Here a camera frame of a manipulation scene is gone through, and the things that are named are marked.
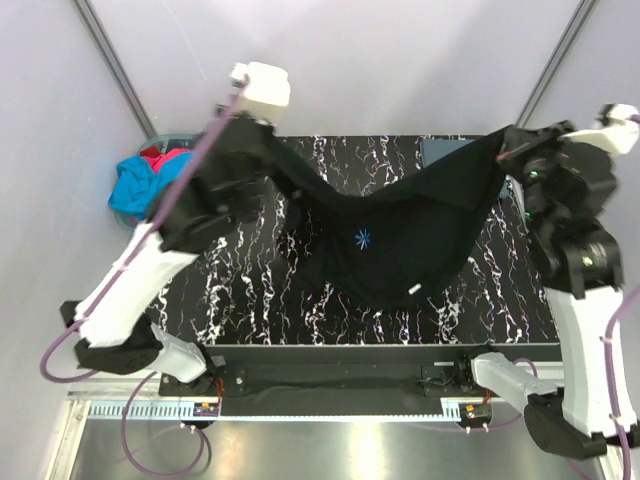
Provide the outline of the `black t shirt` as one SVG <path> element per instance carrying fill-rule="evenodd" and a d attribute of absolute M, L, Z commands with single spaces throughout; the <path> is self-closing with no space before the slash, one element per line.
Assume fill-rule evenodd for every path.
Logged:
<path fill-rule="evenodd" d="M 270 178 L 287 200 L 279 252 L 306 288 L 412 309 L 465 266 L 505 180 L 497 157 L 518 140 L 508 125 L 366 196 L 338 192 L 275 140 Z"/>

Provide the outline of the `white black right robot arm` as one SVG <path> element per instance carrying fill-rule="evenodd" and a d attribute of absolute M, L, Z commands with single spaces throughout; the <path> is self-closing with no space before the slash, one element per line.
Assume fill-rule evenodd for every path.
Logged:
<path fill-rule="evenodd" d="M 616 158 L 638 141 L 639 112 L 613 103 L 597 119 L 583 130 L 564 121 L 514 131 L 497 159 L 523 191 L 530 254 L 560 341 L 563 385 L 535 377 L 489 346 L 465 356 L 453 374 L 460 393 L 497 394 L 523 415 L 541 450 L 575 460 L 639 444 L 615 322 L 624 302 L 621 251 L 598 219 L 618 185 Z"/>

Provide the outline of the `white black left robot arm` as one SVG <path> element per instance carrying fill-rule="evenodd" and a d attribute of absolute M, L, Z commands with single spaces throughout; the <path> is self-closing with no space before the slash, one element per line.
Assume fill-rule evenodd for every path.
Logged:
<path fill-rule="evenodd" d="M 61 311 L 82 377 L 149 369 L 170 375 L 196 396 L 215 386 L 203 349 L 154 325 L 146 310 L 160 290 L 217 240 L 259 215 L 273 173 L 273 132 L 291 96 L 286 70 L 235 64 L 236 93 L 201 136 L 179 176 L 152 202 L 120 257 L 80 302 Z"/>

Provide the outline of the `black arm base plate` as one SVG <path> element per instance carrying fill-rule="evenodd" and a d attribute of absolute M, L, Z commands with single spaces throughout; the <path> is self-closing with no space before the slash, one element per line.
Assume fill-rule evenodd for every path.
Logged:
<path fill-rule="evenodd" d="M 465 386 L 463 359 L 489 345 L 214 346 L 216 364 L 196 384 L 164 375 L 164 397 L 204 400 L 221 393 L 251 402 L 413 406 L 423 399 L 477 396 Z"/>

